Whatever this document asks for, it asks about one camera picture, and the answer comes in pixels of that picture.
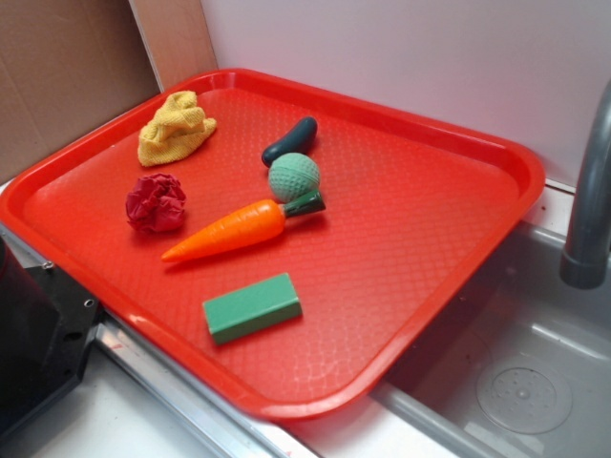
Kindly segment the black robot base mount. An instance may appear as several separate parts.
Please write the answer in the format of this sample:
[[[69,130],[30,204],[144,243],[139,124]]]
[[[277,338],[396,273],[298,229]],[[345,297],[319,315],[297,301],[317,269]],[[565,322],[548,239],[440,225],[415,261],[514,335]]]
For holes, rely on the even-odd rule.
[[[2,441],[81,383],[100,313],[60,267],[24,267],[1,243]]]

